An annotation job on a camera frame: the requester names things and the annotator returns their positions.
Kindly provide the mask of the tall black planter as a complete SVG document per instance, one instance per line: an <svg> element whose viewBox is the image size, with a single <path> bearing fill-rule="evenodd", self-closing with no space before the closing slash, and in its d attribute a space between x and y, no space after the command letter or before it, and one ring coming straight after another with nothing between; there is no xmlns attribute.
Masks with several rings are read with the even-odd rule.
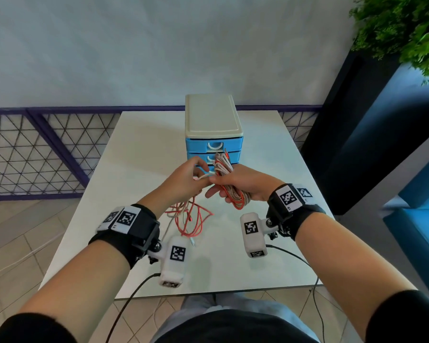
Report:
<svg viewBox="0 0 429 343"><path fill-rule="evenodd" d="M429 138L429 77L350 51L301 154L329 209L349 211Z"/></svg>

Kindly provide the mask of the black shirt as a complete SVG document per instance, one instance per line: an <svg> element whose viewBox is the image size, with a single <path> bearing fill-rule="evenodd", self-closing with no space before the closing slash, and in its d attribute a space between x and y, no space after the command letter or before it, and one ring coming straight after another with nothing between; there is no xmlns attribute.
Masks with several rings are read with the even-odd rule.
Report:
<svg viewBox="0 0 429 343"><path fill-rule="evenodd" d="M53 318L16 314L0 327L0 343L78 343ZM191 318L154 343L318 343L297 326L263 313L234 309ZM365 343L429 343L429 299L406 290L385 300L371 317Z"/></svg>

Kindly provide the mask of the person's right forearm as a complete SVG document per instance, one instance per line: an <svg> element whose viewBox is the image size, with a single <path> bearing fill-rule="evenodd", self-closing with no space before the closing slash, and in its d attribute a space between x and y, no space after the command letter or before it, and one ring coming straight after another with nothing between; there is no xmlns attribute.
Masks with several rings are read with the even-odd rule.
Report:
<svg viewBox="0 0 429 343"><path fill-rule="evenodd" d="M363 341L371 317L385 300L417 289L386 259L326 214L310 214L295 242Z"/></svg>

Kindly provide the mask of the person's left hand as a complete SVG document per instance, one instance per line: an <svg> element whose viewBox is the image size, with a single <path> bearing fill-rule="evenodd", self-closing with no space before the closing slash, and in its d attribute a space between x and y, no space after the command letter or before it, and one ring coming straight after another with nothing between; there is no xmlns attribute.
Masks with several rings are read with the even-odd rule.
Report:
<svg viewBox="0 0 429 343"><path fill-rule="evenodd" d="M166 210L177 203L186 202L200 194L193 191L189 184L189 160L175 169L155 190L141 198L137 204L148 208L159 219Z"/></svg>

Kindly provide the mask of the green leafy plant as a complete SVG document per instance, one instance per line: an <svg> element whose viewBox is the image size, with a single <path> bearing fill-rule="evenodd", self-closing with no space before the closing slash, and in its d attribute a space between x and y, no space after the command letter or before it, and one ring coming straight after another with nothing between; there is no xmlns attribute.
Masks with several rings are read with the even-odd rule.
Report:
<svg viewBox="0 0 429 343"><path fill-rule="evenodd" d="M382 60L398 55L429 84L429 0L354 0L349 16L355 21L352 51Z"/></svg>

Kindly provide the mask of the blue drawer cabinet beige top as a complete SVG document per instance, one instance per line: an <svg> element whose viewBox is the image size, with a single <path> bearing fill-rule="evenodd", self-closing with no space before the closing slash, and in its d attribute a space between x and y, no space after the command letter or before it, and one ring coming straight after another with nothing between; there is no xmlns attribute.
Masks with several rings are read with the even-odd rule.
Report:
<svg viewBox="0 0 429 343"><path fill-rule="evenodd" d="M186 95L185 139L214 139L238 137L244 137L244 134L233 101L233 97L231 95ZM187 158L190 159L194 156L200 157L208 164L210 172L214 173L215 156L218 153L191 154L187 152ZM241 151L227 153L229 154L231 164L239 163Z"/></svg>

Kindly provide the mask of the grey blue trousers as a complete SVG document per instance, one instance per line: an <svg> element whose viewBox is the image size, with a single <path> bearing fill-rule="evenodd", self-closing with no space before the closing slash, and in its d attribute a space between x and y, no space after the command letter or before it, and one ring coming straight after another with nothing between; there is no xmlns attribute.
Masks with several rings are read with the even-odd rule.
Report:
<svg viewBox="0 0 429 343"><path fill-rule="evenodd" d="M149 343L320 343L287 306L242 293L186 296Z"/></svg>

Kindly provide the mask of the person's left forearm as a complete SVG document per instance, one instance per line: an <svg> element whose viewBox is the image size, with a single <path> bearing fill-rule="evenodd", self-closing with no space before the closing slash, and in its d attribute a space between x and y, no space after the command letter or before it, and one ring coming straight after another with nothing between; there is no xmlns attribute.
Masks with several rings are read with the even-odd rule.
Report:
<svg viewBox="0 0 429 343"><path fill-rule="evenodd" d="M80 251L19 310L55 319L77 343L88 343L125 283L127 259L104 241Z"/></svg>

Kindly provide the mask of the person's right hand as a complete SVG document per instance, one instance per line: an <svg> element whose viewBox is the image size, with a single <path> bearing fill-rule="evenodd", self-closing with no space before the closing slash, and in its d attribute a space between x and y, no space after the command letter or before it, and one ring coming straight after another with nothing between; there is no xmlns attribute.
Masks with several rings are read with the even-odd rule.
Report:
<svg viewBox="0 0 429 343"><path fill-rule="evenodd" d="M236 189L250 193L253 201L268 201L270 195L285 182L250 167L236 164L233 172Z"/></svg>

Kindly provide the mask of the blue sofa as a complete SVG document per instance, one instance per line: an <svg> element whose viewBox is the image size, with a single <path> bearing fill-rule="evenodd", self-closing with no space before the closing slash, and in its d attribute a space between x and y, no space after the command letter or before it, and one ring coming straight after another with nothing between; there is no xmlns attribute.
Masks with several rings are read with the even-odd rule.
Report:
<svg viewBox="0 0 429 343"><path fill-rule="evenodd" d="M399 197L408 207L394 209L383 222L429 290L429 162Z"/></svg>

